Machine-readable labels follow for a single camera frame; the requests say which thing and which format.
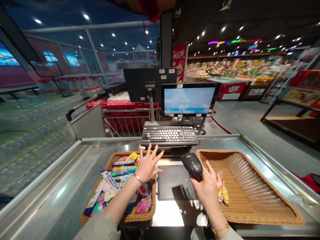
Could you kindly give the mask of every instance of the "silver bracelet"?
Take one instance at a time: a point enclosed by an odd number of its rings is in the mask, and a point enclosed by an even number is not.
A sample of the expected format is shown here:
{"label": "silver bracelet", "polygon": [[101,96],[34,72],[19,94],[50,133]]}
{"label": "silver bracelet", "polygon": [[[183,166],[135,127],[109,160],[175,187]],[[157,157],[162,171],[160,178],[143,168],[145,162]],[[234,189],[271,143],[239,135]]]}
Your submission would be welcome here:
{"label": "silver bracelet", "polygon": [[139,182],[141,183],[141,185],[143,184],[143,182],[141,181],[141,179],[136,175],[136,173],[133,174],[138,180]]}

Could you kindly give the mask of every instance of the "computer monitor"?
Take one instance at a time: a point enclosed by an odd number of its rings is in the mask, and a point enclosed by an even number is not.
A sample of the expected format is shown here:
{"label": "computer monitor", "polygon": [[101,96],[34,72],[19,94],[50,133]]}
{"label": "computer monitor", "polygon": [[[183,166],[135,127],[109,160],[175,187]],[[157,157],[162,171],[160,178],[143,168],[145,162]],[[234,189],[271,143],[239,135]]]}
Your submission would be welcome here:
{"label": "computer monitor", "polygon": [[161,108],[164,115],[206,117],[211,114],[220,83],[161,85]]}
{"label": "computer monitor", "polygon": [[154,83],[153,102],[161,103],[161,84],[176,83],[176,68],[124,69],[124,78],[131,102],[149,102],[146,83]]}

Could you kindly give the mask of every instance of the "black keyboard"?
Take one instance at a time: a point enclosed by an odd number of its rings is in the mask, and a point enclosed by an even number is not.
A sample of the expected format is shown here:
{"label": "black keyboard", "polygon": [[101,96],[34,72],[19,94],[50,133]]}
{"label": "black keyboard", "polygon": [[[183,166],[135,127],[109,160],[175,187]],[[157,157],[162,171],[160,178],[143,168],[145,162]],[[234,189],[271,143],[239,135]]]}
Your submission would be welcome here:
{"label": "black keyboard", "polygon": [[140,145],[196,146],[198,140],[192,126],[144,126]]}

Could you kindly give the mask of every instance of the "gray floor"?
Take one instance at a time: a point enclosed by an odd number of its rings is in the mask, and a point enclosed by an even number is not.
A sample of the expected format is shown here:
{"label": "gray floor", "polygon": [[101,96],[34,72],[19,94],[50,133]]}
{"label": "gray floor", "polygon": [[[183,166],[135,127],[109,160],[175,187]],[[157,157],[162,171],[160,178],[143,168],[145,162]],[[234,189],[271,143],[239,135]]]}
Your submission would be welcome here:
{"label": "gray floor", "polygon": [[[320,152],[260,122],[270,105],[257,101],[216,102],[214,119],[231,133],[238,129],[284,167],[299,176],[320,174]],[[291,105],[276,106],[269,116],[295,116],[300,111]],[[214,122],[205,125],[208,133],[224,134]]]}

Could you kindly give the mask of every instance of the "bracelet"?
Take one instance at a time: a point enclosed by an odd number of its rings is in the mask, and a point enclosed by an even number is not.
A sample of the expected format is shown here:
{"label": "bracelet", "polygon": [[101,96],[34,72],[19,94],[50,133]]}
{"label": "bracelet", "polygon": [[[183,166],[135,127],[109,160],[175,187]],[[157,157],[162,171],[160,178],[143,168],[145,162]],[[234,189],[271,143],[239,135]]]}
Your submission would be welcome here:
{"label": "bracelet", "polygon": [[213,229],[213,227],[211,227],[211,231],[216,234],[216,231]]}
{"label": "bracelet", "polygon": [[141,185],[143,184],[143,182],[141,181],[141,179],[136,175],[136,173],[133,174],[138,180],[139,182],[141,183]]}

